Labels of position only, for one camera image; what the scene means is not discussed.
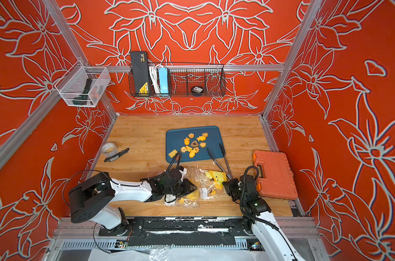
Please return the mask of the yellow square cookie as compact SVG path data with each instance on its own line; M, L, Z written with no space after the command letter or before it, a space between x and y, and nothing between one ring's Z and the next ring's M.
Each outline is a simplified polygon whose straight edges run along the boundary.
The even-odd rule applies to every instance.
M168 154L168 156L169 156L170 158L174 158L174 157L176 157L177 154L178 154L178 151L177 151L177 150L172 150L172 151Z

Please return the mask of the clear bag yellow dog print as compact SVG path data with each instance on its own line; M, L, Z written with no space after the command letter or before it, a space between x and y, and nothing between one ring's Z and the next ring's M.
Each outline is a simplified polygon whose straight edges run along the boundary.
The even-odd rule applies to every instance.
M195 178L202 200L214 199L226 195L223 186L223 183L227 181L225 172L199 169Z

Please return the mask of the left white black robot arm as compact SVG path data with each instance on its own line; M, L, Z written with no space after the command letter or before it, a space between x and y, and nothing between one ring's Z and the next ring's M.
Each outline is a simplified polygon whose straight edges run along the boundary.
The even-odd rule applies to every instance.
M137 201L155 202L161 199L168 203L179 200L198 190L197 186L185 178L187 169L180 166L163 173L141 179L140 182L126 182L110 177L108 172L100 172L70 189L70 218L74 224L93 221L106 229L118 233L129 226L122 208L113 207L112 202Z

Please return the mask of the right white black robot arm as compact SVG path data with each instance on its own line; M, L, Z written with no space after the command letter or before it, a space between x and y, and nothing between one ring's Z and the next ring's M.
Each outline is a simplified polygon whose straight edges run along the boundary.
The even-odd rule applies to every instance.
M254 235L267 253L269 261L303 261L290 240L284 235L270 206L257 191L259 168L249 166L240 178L233 178L222 185L239 204L246 232Z

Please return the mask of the orange cookie bottom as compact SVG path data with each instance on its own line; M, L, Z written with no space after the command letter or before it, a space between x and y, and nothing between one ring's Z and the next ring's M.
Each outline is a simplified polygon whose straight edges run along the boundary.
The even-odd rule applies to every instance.
M193 149L191 149L191 151L189 152L189 157L190 158L194 158L195 155L199 152L199 148L198 147L194 147Z

